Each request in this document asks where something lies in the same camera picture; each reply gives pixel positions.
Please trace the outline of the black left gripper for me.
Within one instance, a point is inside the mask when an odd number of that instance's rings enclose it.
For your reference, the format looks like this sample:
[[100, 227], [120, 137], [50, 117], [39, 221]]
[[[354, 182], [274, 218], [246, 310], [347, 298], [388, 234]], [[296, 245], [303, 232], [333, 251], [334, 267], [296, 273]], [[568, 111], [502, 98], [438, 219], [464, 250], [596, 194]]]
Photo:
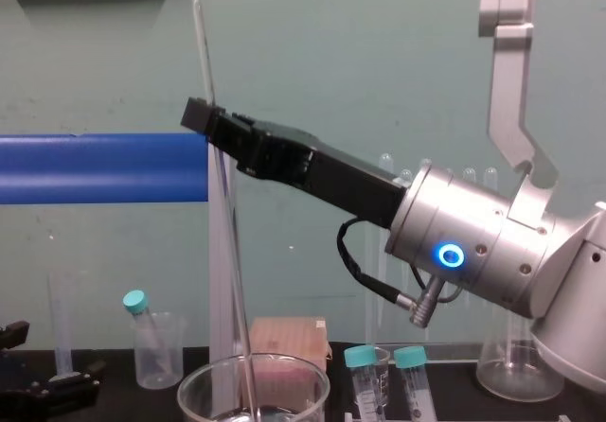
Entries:
[[[17, 321], [1, 327], [1, 362], [8, 351], [25, 344], [30, 323]], [[92, 407], [106, 369], [104, 360], [90, 363], [82, 372], [68, 372], [42, 381], [32, 380], [27, 390], [1, 392], [1, 419], [46, 421], [46, 419]]]

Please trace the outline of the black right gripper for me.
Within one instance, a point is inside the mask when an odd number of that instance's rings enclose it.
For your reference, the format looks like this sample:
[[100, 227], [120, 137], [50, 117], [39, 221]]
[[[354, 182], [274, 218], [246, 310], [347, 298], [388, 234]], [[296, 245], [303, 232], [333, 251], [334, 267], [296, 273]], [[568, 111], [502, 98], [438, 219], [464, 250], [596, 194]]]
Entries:
[[181, 125], [257, 179], [290, 185], [380, 227], [391, 225], [406, 189], [390, 172], [299, 129], [187, 100]]

